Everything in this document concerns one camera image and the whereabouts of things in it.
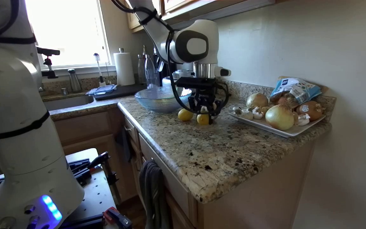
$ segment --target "kitchen counter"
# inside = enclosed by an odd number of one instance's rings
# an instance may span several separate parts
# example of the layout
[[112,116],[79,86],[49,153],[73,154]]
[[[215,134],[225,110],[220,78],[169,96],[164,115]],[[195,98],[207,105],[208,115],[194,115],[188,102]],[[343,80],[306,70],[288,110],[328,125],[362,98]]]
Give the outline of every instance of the kitchen counter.
[[179,122],[176,112],[150,112],[133,97],[56,110],[51,116],[63,120],[118,107],[180,184],[203,204],[220,199],[330,129],[328,122],[321,122],[297,138],[276,136],[232,119],[229,110],[234,103],[230,102],[211,126],[199,126],[194,119],[189,124]]

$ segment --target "tray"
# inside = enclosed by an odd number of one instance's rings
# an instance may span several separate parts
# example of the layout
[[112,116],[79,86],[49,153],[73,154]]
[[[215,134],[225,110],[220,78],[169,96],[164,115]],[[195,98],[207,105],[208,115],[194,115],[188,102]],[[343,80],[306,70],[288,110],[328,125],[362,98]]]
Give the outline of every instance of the tray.
[[231,115],[231,116],[235,117],[236,120],[244,122],[244,124],[263,129],[265,131],[273,133],[273,134],[283,136],[283,138],[295,138],[295,136],[302,134],[303,131],[311,129],[314,125],[319,124],[320,121],[323,121],[325,119],[325,116],[323,116],[320,120],[316,120],[316,121],[310,122],[307,125],[302,125],[302,126],[296,125],[291,130],[282,131],[278,129],[273,129],[265,120],[248,120],[248,119],[244,119],[239,115]]

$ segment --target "bag of bread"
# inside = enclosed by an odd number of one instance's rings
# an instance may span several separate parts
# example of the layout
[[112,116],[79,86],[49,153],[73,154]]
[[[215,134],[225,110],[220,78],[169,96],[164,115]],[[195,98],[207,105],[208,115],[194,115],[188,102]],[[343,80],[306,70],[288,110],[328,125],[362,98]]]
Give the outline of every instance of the bag of bread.
[[293,102],[300,106],[311,101],[319,94],[321,94],[319,86],[302,79],[284,77],[277,82],[276,88],[269,96],[269,101],[276,103],[281,100],[281,97],[291,97]]

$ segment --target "kitchen sink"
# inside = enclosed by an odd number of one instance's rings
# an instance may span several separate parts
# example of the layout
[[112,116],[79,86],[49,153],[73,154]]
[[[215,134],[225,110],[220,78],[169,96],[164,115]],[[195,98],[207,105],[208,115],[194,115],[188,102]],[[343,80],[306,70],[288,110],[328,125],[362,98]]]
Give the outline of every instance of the kitchen sink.
[[84,106],[84,105],[89,105],[91,102],[94,102],[94,100],[85,96],[85,94],[62,96],[62,97],[43,100],[43,103],[48,111]]

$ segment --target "cabinet handle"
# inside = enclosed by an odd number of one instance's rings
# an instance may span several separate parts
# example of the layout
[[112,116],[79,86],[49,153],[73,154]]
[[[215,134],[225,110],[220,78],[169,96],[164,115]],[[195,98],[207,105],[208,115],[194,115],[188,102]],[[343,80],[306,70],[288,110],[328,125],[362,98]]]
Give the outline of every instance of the cabinet handle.
[[136,128],[134,126],[132,126],[132,128],[123,128],[126,131],[128,131],[128,133],[136,133]]

